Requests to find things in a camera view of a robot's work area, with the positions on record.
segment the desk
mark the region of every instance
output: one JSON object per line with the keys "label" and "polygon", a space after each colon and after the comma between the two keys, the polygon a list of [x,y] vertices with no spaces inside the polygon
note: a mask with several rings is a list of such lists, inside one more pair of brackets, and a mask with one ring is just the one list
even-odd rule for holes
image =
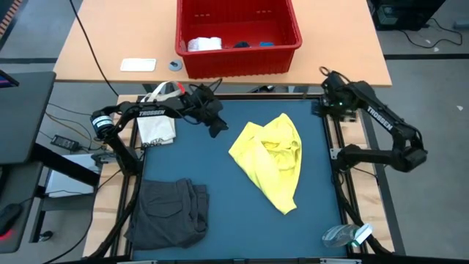
{"label": "desk", "polygon": [[[18,250],[32,199],[45,198],[45,189],[37,185],[43,165],[91,186],[96,185],[99,176],[35,143],[52,93],[55,73],[19,73],[12,74],[12,77],[19,86],[0,89],[0,166],[4,168],[0,179],[4,184],[0,184],[0,208],[21,202],[23,210],[9,235],[0,238],[0,253]],[[38,213],[31,243],[39,239],[42,220],[43,214]]]}
{"label": "desk", "polygon": [[[303,38],[288,73],[224,78],[225,84],[318,85],[319,66],[351,80],[389,87],[391,79],[364,0],[292,0]],[[175,0],[84,0],[79,16],[106,78],[113,82],[153,84],[191,80],[185,69],[172,72]],[[121,72],[125,58],[157,59],[153,72]],[[104,81],[78,22],[72,25],[54,67],[57,81]]]}
{"label": "desk", "polygon": [[[118,103],[122,101],[136,101],[137,95],[121,95],[119,96]],[[363,117],[363,123],[366,125],[369,122],[367,116]],[[363,129],[362,119],[360,118],[357,122],[341,123],[342,134],[346,144],[357,144],[362,148],[367,148],[369,143],[366,140],[365,130]],[[130,141],[130,135],[132,131],[132,124],[129,122],[127,127],[120,133],[122,140],[128,144]],[[338,144],[336,135],[332,135],[332,141],[335,145]],[[372,140],[372,135],[367,134],[369,140]],[[359,164],[359,169],[366,170],[367,172],[374,173],[374,167],[370,164]],[[115,173],[119,167],[117,164],[106,164],[103,167],[100,182],[107,180],[110,176]],[[376,180],[368,174],[352,170],[352,183],[356,198],[358,201],[358,208],[360,210],[361,218],[364,222],[370,223],[374,227],[374,236],[389,250],[394,250],[394,243],[396,244],[396,250],[399,252],[402,248],[402,242],[400,241],[400,234],[398,228],[395,226],[395,215],[392,212],[392,206],[389,207],[390,200],[386,199],[383,202],[380,193],[383,196],[387,195],[388,190],[385,189],[386,180],[385,177],[380,177],[380,187],[377,185]],[[94,250],[99,246],[103,239],[107,236],[108,231],[114,225],[117,216],[117,207],[119,202],[119,195],[122,189],[122,174],[118,174],[113,180],[109,181],[105,186],[100,189],[95,200],[95,208],[93,212],[94,221],[86,237],[86,245],[84,248],[84,256],[93,253]],[[128,199],[132,193],[133,181],[130,182]],[[118,254],[124,254],[125,239],[121,238],[119,242]]]}

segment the gray floor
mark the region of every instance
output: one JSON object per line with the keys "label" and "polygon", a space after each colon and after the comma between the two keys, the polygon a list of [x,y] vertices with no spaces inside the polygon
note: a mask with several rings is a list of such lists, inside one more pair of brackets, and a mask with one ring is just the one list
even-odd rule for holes
{"label": "gray floor", "polygon": [[[450,27],[457,18],[467,17],[469,1],[447,0],[435,14],[442,26]],[[73,13],[65,0],[29,0],[0,58],[57,57],[67,37]],[[456,36],[430,27],[411,32],[418,43],[432,43],[441,37],[457,40]],[[469,32],[464,32],[463,46],[441,43],[438,53],[469,53]],[[378,32],[384,54],[431,54],[433,50],[415,47],[401,32]],[[429,150],[428,161],[409,174],[387,168],[399,226],[408,255],[469,259],[469,200],[465,195],[469,180],[469,160],[465,148],[469,144],[468,60],[389,61],[387,62],[392,89],[377,89],[382,100],[419,128]],[[53,65],[0,65],[8,73],[52,70]],[[121,94],[144,93],[139,85],[114,84]],[[248,91],[252,87],[221,87],[219,92]],[[104,84],[55,85],[51,102],[76,111],[93,111],[115,103],[115,95]],[[465,107],[462,111],[457,106]],[[86,117],[70,114],[52,106],[48,112],[75,120],[91,130]],[[390,147],[390,137],[375,126],[382,148]],[[44,118],[41,131],[77,140],[87,140],[72,131]],[[37,141],[59,154],[66,151],[49,145],[49,139],[39,135]],[[89,211],[55,212],[47,215],[44,230],[56,235],[45,243],[30,244],[26,236],[14,254],[0,255],[0,263],[41,263],[71,247],[85,231]],[[26,229],[31,229],[31,222]],[[61,260],[77,260],[83,243]]]}

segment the computer monitor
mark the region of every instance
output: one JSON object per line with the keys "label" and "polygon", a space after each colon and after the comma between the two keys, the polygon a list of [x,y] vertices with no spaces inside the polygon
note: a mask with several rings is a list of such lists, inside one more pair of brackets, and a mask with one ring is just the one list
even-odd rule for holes
{"label": "computer monitor", "polygon": [[6,74],[3,70],[0,70],[0,88],[16,87],[19,84],[18,81]]}

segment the plastic bottle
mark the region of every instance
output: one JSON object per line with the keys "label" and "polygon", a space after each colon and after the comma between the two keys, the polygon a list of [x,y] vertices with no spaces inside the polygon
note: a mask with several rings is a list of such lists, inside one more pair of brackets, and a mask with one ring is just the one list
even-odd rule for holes
{"label": "plastic bottle", "polygon": [[355,224],[343,224],[330,228],[322,236],[322,242],[327,247],[338,247],[351,244],[360,246],[372,234],[373,227],[365,224],[359,227]]}

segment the wooden desk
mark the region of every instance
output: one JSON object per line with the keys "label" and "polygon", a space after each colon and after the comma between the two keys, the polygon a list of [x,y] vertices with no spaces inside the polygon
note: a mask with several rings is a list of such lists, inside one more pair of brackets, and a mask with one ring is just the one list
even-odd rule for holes
{"label": "wooden desk", "polygon": [[[121,95],[119,96],[117,103],[121,103],[123,101],[135,102],[137,97],[138,95]],[[118,119],[119,115],[116,114],[114,116],[114,121],[116,122]],[[341,129],[345,144],[356,144],[362,148],[368,148],[365,131],[360,120],[357,122],[343,122],[341,123]],[[130,143],[131,133],[132,123],[129,122],[125,129],[119,134],[122,137],[124,143]],[[332,136],[333,143],[335,144],[335,147],[337,147],[336,135],[333,134]],[[362,163],[357,167],[375,174],[374,167],[371,164]],[[103,167],[103,171],[101,172],[100,182],[102,183],[107,180],[118,169],[119,167],[117,164],[106,164]],[[351,172],[362,220],[365,223],[372,224],[375,238],[377,238],[386,249],[393,251],[394,245],[393,241],[391,240],[388,222],[383,207],[383,201],[380,195],[380,189],[378,188],[375,178],[371,175],[368,175],[364,172],[359,172],[354,169]],[[116,177],[105,184],[97,193],[93,212],[93,223],[86,237],[83,256],[88,256],[93,253],[113,227],[117,216],[117,207],[122,187],[122,179],[123,175],[119,173]],[[130,196],[133,192],[134,183],[134,179],[132,179],[129,185],[127,197],[128,200],[130,199]],[[124,254],[125,252],[125,238],[122,237],[125,230],[127,230],[127,224],[122,228],[118,250],[119,255]]]}
{"label": "wooden desk", "polygon": [[[364,0],[292,0],[303,38],[288,73],[224,78],[226,84],[318,85],[320,66],[373,87],[390,87],[391,79]],[[106,78],[123,83],[152,84],[190,80],[185,69],[172,72],[175,0],[84,0],[79,16]],[[153,72],[121,72],[125,58],[157,59]],[[57,81],[104,81],[78,22],[53,69]]]}

